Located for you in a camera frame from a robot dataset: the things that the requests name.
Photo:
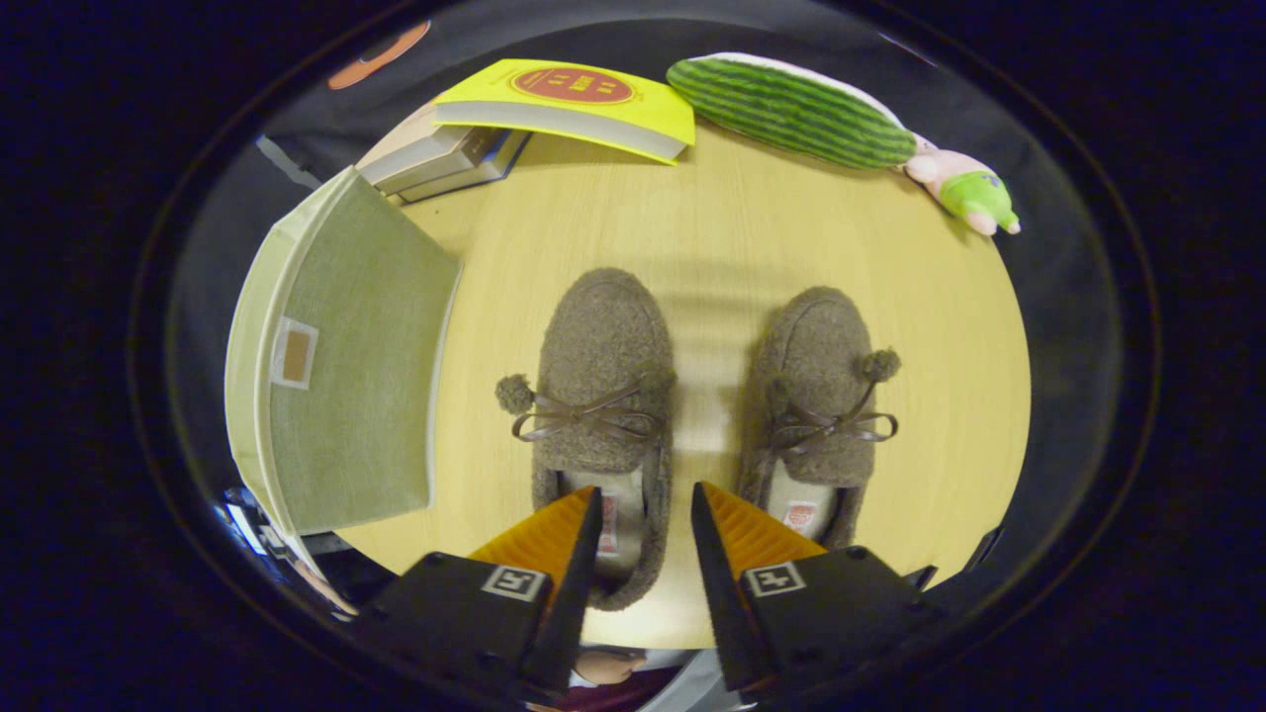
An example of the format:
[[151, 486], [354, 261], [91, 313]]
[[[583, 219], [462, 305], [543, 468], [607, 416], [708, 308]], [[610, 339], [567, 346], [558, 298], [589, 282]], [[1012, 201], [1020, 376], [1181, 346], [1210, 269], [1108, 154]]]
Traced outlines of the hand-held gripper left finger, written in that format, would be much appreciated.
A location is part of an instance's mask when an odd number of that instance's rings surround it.
[[467, 556], [425, 554], [351, 630], [399, 666], [480, 699], [555, 699], [568, 688], [603, 533], [584, 486]]

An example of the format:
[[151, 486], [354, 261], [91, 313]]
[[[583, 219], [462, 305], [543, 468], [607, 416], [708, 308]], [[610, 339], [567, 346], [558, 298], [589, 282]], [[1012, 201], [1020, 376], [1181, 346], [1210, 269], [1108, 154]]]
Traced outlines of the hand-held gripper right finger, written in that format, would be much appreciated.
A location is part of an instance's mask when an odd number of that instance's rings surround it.
[[868, 549], [829, 551], [709, 481], [690, 521], [727, 688], [814, 706], [899, 666], [939, 608]]

